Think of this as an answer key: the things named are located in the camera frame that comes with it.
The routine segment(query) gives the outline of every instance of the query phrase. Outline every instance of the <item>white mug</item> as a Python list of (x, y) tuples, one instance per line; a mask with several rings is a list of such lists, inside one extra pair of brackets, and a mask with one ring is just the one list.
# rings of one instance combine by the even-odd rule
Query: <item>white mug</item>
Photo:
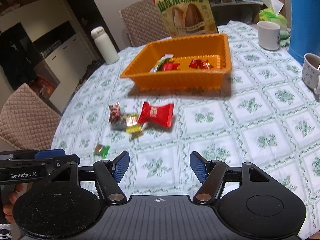
[(307, 53), (306, 55), (304, 55), (302, 80), (316, 95), (320, 94), (320, 70), (318, 70), (319, 66), (319, 56), (312, 53)]
[(280, 48), (279, 24), (273, 22), (258, 22), (259, 45), (267, 50), (277, 50)]

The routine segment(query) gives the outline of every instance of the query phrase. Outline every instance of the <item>mug handle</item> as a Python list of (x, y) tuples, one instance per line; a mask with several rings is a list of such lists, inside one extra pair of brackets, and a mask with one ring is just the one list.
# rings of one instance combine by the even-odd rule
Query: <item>mug handle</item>
[(317, 88), (314, 88), (313, 89), (313, 92), (316, 94), (316, 95), (320, 95), (320, 78), (318, 76), (318, 87)]

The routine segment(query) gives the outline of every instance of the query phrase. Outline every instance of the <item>white thermos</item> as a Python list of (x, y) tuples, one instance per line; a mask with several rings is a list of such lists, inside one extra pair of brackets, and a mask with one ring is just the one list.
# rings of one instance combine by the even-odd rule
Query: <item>white thermos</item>
[(91, 37), (107, 64), (115, 63), (119, 59), (119, 55), (103, 27), (93, 29)]

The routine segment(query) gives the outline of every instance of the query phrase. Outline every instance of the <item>snack package in tray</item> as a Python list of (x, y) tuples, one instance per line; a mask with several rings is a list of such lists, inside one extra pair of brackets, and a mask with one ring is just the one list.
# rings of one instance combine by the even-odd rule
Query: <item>snack package in tray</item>
[(172, 37), (218, 33), (209, 0), (153, 0)]

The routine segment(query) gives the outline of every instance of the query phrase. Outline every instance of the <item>blue cylinder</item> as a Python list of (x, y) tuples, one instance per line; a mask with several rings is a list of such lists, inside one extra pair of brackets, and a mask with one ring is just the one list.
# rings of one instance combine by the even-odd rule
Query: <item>blue cylinder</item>
[(291, 8), (289, 53), (303, 65), (306, 53), (320, 56), (320, 0), (291, 0)]

